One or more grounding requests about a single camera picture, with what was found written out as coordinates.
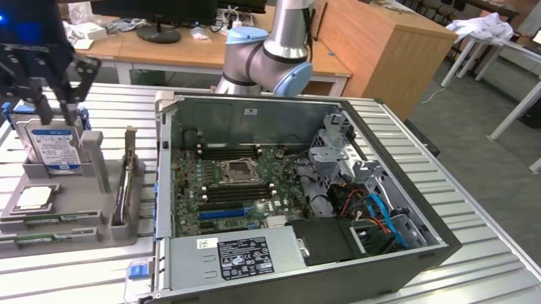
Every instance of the cpu socket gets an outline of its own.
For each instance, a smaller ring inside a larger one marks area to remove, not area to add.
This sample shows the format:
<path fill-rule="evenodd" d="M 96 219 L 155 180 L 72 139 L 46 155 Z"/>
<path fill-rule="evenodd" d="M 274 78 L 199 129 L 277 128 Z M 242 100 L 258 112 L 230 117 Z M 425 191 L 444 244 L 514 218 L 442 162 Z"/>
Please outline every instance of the cpu socket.
<path fill-rule="evenodd" d="M 223 184 L 257 184 L 261 178 L 255 170 L 257 162 L 249 158 L 239 160 L 223 161 L 222 183 Z"/>

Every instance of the blue hard drive label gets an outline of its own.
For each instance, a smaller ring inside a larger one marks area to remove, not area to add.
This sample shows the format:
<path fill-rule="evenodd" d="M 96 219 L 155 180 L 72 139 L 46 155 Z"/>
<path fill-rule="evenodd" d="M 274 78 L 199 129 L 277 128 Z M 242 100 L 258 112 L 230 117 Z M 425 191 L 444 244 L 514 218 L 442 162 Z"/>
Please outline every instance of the blue hard drive label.
<path fill-rule="evenodd" d="M 32 130 L 34 142 L 43 163 L 54 170 L 72 170 L 80 167 L 79 152 L 72 145 L 70 130 Z"/>

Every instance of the blue pcie slot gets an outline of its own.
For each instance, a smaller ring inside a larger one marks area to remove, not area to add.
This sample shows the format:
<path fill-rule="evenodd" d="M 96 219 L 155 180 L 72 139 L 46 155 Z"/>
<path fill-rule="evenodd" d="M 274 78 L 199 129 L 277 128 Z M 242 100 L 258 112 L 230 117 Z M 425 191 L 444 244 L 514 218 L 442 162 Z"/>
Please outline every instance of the blue pcie slot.
<path fill-rule="evenodd" d="M 245 217 L 247 215 L 247 211 L 249 208 L 218 212 L 200 212 L 199 220 L 215 220 L 215 219 L 226 219 L 229 217 Z"/>

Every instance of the white cloth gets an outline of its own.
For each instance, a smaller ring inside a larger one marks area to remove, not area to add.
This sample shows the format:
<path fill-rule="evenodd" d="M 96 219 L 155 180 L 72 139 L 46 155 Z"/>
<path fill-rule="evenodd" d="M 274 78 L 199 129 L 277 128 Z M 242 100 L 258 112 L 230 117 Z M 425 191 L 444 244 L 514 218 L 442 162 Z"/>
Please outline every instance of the white cloth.
<path fill-rule="evenodd" d="M 470 20 L 454 20 L 446 26 L 446 29 L 458 34 L 454 43 L 470 35 L 490 44 L 501 46 L 513 36 L 513 28 L 508 22 L 500 20 L 498 13 Z"/>

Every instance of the metal table surface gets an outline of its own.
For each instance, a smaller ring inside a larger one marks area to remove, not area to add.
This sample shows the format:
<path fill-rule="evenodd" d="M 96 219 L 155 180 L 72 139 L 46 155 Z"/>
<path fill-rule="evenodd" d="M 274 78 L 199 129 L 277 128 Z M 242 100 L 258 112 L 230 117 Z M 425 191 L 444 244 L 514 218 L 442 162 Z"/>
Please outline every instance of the metal table surface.
<path fill-rule="evenodd" d="M 0 303 L 123 303 L 126 267 L 152 253 L 156 166 L 154 96 L 160 89 L 95 84 L 83 104 L 91 125 L 103 131 L 103 153 L 123 154 L 123 128 L 138 131 L 138 155 L 146 161 L 139 240 L 132 246 L 0 260 Z M 55 96 L 46 91 L 47 97 Z M 480 207 L 390 110 L 370 100 L 351 101 L 404 171 L 414 181 L 464 248 L 424 272 L 396 294 L 369 303 L 540 303 L 541 271 Z M 358 144 L 374 157 L 362 139 Z M 17 184 L 25 152 L 4 124 L 0 128 L 0 209 Z M 150 291 L 150 281 L 130 285 L 127 295 Z"/>

